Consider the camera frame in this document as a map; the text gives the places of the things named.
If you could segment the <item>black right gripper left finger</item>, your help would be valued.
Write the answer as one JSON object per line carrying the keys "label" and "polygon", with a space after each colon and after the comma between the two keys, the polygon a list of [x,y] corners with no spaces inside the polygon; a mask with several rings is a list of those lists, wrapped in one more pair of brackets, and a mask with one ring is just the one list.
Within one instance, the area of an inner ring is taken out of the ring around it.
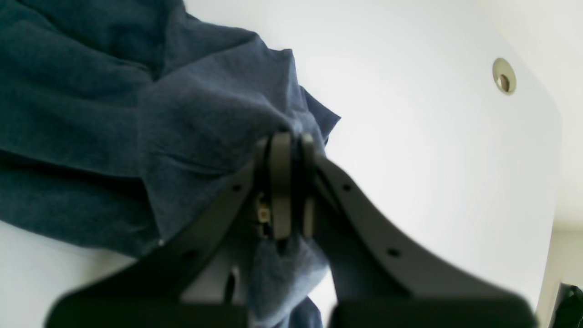
{"label": "black right gripper left finger", "polygon": [[47,328],[246,328],[254,254],[289,239],[293,138],[276,133],[196,222],[119,273],[63,297]]}

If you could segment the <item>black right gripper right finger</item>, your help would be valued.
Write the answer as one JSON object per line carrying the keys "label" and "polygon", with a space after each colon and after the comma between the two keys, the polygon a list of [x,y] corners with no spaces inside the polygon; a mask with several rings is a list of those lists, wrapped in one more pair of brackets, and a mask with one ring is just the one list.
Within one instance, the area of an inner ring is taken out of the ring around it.
{"label": "black right gripper right finger", "polygon": [[332,328],[534,328],[526,301],[433,255],[396,228],[356,183],[301,137],[302,232],[329,263]]}

